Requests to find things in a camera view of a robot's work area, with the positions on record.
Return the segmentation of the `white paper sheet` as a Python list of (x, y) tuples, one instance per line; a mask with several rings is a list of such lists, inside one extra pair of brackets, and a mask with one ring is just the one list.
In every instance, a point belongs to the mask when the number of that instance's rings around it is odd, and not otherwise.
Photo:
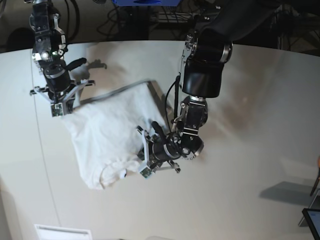
[(87, 229), (65, 228), (49, 225), (34, 225), (40, 240), (92, 240), (92, 233)]

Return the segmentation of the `white T-shirt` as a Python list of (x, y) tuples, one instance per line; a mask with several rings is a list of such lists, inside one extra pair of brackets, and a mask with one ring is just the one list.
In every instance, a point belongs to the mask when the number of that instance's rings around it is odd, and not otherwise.
[(138, 173), (143, 146), (137, 127), (152, 132), (165, 120), (150, 82), (118, 89), (61, 118), (70, 134), (79, 174), (89, 189), (103, 190), (128, 173)]

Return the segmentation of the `tablet with grey stand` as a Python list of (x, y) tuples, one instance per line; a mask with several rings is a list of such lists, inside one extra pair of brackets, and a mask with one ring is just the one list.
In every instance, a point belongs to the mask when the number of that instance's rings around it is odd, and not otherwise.
[(311, 204), (302, 210), (303, 217), (298, 226), (308, 227), (313, 238), (320, 240), (320, 190), (317, 189), (312, 197)]

